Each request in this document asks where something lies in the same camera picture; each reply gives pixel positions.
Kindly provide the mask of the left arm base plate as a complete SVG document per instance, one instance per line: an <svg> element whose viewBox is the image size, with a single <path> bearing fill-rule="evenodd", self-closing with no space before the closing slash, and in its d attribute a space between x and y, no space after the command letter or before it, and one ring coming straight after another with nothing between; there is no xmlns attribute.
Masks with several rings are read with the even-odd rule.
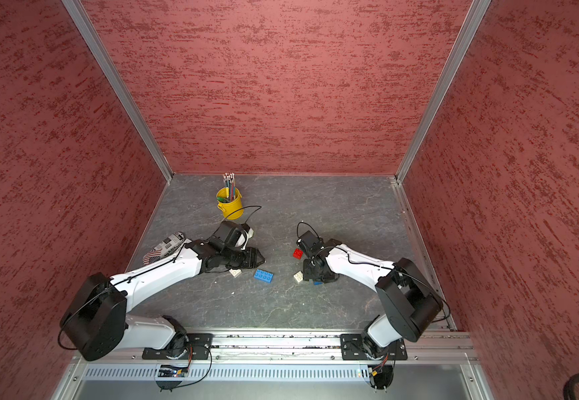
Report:
<svg viewBox="0 0 579 400"><path fill-rule="evenodd" d="M142 359L170 360L181 363L208 360L213 339L214 335L211 333L188 333L185 337L177 334L172 343L168 344L165 349L145 348Z"/></svg>

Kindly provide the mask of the red lego brick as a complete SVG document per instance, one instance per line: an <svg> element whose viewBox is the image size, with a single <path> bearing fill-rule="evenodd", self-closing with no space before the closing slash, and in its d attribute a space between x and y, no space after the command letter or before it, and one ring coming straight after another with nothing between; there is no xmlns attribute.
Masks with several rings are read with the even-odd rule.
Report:
<svg viewBox="0 0 579 400"><path fill-rule="evenodd" d="M300 250L299 248L296 248L296 250L294 250L294 253L293 253L294 258L301 259L303 255L304 255L304 252L302 250Z"/></svg>

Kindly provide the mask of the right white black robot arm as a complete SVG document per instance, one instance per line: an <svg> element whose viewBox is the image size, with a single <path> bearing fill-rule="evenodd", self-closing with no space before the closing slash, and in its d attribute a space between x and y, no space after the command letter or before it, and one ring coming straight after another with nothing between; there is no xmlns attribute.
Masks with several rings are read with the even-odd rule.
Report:
<svg viewBox="0 0 579 400"><path fill-rule="evenodd" d="M362 334L364 351L373 358L401 339L417 342L444 311L445 301L407 258L397 262L372 258L310 232L297 240L297 246L305 256L305 280L332 283L344 275L376 292L384 312Z"/></svg>

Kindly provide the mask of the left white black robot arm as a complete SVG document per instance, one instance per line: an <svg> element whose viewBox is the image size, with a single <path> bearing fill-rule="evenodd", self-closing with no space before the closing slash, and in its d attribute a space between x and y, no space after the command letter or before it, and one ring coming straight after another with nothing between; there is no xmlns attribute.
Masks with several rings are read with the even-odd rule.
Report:
<svg viewBox="0 0 579 400"><path fill-rule="evenodd" d="M202 240L184 240L169 256L129 273L86 278L59 322L58 339L66 336L72 350L96 361L124 348L143 348L168 359L189 356L187 330L175 318L132 315L144 300L186 279L216 268L256 269L265 258L248 245L216 248Z"/></svg>

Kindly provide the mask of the light blue long lego brick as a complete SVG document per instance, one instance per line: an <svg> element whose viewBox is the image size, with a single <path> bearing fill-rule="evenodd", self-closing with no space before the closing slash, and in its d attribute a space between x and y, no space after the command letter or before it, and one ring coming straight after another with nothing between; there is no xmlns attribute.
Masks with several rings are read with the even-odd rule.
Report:
<svg viewBox="0 0 579 400"><path fill-rule="evenodd" d="M254 273L254 278L261 282L271 283L274 278L274 275L270 272L257 269Z"/></svg>

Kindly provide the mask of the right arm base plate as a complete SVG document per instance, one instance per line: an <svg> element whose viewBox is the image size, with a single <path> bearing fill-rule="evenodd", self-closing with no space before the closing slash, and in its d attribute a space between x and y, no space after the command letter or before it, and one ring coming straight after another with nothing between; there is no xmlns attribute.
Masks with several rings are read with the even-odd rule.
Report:
<svg viewBox="0 0 579 400"><path fill-rule="evenodd" d="M380 347L364 334L341 334L340 349L345 361L405 361L408 359L404 340L398 339L386 347Z"/></svg>

